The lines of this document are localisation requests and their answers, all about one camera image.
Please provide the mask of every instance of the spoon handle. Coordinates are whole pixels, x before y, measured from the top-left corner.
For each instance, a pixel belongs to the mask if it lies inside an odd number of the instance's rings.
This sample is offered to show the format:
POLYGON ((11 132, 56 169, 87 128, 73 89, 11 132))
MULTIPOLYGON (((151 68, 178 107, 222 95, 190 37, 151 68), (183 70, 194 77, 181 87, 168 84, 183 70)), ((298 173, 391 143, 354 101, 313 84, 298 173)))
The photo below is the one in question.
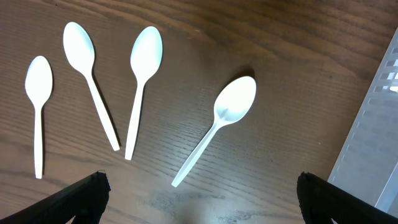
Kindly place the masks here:
POLYGON ((42 108, 35 108, 34 161, 37 179, 43 174, 42 108))
POLYGON ((97 108, 99 119, 101 120, 105 133, 112 145, 113 150, 117 151, 119 150, 119 142, 116 137, 116 133, 114 132, 111 119, 109 118, 109 114, 105 109, 105 105, 102 102, 100 93, 98 93, 97 86, 95 85, 94 80, 92 78, 88 78, 87 83, 88 87, 90 88, 91 95, 93 96, 94 104, 95 107, 97 108))
POLYGON ((141 113, 143 93, 144 93, 144 85, 140 85, 138 83, 136 96, 134 98, 134 104, 132 105, 129 130, 127 131, 126 154, 124 155, 124 158, 128 160, 131 160, 132 153, 134 152, 134 148, 136 146, 138 126, 139 126, 139 115, 141 113))
POLYGON ((197 162, 203 151, 206 149, 210 140, 213 138, 213 136, 216 134, 216 132, 219 130, 220 127, 221 126, 218 126, 217 122, 214 122, 213 126, 206 133, 205 137, 203 137, 203 139, 199 142, 197 147, 189 155, 188 159, 181 166, 181 169, 179 170, 179 172, 177 173, 172 182, 172 185, 174 187, 177 187, 181 183, 181 181, 185 178, 185 176, 190 172, 193 165, 195 165, 195 163, 197 162))

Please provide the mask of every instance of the black object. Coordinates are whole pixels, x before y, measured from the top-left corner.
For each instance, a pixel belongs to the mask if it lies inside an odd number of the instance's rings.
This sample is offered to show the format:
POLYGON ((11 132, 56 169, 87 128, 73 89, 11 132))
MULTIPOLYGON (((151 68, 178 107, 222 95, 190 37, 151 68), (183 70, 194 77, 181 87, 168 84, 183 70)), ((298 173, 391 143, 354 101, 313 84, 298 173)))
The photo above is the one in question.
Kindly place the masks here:
POLYGON ((398 223, 397 218, 310 173, 298 177, 297 196, 306 224, 333 224, 331 219, 339 224, 398 223))
POLYGON ((0 220, 0 224, 97 224, 111 190, 106 174, 95 172, 71 186, 0 220))

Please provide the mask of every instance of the wood grain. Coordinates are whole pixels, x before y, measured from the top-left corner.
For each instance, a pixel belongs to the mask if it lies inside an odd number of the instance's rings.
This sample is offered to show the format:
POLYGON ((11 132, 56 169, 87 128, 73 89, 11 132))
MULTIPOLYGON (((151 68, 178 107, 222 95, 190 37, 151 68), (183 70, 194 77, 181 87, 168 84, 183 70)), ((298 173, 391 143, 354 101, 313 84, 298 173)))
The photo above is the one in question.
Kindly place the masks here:
POLYGON ((0 0, 0 218, 103 169, 103 223, 303 223, 296 180, 335 163, 398 26, 392 1, 0 0), (68 64, 65 24, 96 47, 95 78, 122 143, 113 152, 84 77, 68 64), (124 160, 136 89, 129 56, 146 26, 164 41, 145 89, 132 161, 124 160), (34 176, 36 55, 54 91, 44 108, 45 173, 34 176), (242 69, 257 81, 244 119, 221 129, 178 188, 171 182, 242 69))

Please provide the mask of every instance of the utensil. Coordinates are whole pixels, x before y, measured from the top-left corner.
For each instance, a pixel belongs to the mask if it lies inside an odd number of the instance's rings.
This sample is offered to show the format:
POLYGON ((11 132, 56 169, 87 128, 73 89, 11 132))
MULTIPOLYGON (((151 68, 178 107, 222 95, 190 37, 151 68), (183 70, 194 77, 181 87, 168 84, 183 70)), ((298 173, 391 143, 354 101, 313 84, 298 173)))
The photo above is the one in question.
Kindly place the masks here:
POLYGON ((119 150, 116 133, 93 80, 92 69, 95 58, 93 43, 87 32, 76 22, 69 22, 65 26, 65 30, 63 31, 63 49, 65 50, 69 64, 86 78, 105 133, 113 150, 119 150))
POLYGON ((35 108, 34 161, 36 178, 43 174, 42 108, 52 91, 50 64, 43 56, 37 56, 30 63, 25 81, 26 94, 35 108))
POLYGON ((127 132, 125 159, 131 160, 136 145, 142 94, 148 79, 152 77, 162 61, 162 37, 155 27, 146 27, 132 47, 130 64, 137 79, 137 91, 132 106, 129 130, 127 132))
POLYGON ((197 162, 216 132, 228 124, 233 124, 249 111, 256 95, 256 81, 251 77, 241 77, 224 88, 214 104, 214 123, 198 146, 175 176, 172 185, 177 187, 197 162))

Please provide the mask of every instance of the perforated plastic container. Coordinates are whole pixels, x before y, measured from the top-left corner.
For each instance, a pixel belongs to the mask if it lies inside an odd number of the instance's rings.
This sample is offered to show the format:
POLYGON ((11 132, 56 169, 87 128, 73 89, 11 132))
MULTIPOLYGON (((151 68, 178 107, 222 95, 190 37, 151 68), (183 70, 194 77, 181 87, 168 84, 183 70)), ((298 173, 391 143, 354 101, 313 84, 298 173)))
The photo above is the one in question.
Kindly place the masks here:
POLYGON ((328 181, 398 217, 398 30, 328 181))

